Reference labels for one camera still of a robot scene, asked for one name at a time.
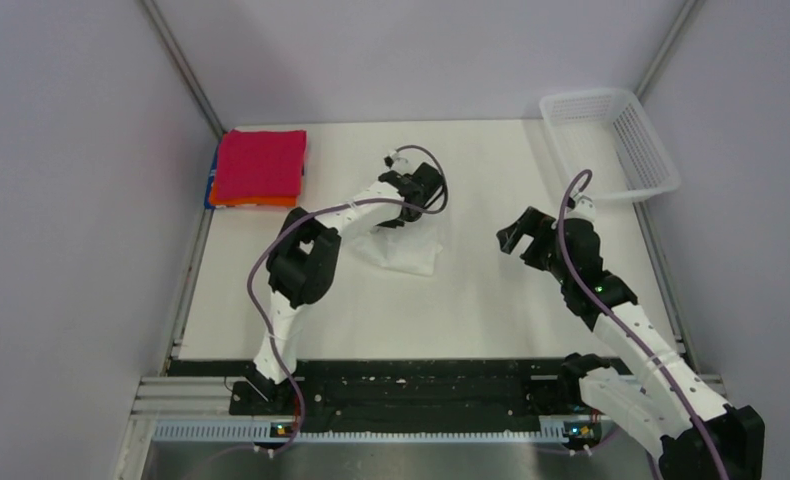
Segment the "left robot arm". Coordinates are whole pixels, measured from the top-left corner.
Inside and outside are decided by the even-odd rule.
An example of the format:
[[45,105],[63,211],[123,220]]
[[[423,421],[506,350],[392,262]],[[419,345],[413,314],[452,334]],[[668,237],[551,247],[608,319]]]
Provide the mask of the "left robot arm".
[[252,302],[265,333],[242,380],[233,386],[230,412],[288,415],[305,402],[293,375],[303,312],[330,290],[343,244],[377,228],[396,229],[435,213],[433,203],[447,192],[438,166],[421,163],[400,171],[390,167],[345,202],[316,211],[291,210],[276,239],[255,261],[268,273],[269,300]]

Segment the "white printed t-shirt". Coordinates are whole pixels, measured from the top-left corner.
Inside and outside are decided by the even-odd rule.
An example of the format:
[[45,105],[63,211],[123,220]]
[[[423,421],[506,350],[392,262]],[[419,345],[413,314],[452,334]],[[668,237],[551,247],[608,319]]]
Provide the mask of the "white printed t-shirt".
[[440,222],[422,217],[398,228],[375,227],[348,243],[359,259],[386,270],[430,277],[443,250]]

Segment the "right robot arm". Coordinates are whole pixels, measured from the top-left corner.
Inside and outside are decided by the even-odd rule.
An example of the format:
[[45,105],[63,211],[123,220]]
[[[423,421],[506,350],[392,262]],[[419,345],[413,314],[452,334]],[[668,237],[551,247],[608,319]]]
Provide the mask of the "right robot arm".
[[657,331],[637,295],[604,266],[593,222],[556,219],[533,207],[496,234],[499,249],[548,272],[572,314],[606,344],[636,379],[622,379],[604,358],[571,354],[557,397],[571,412],[592,407],[647,452],[661,479],[759,479],[765,423],[751,406],[735,407],[709,387]]

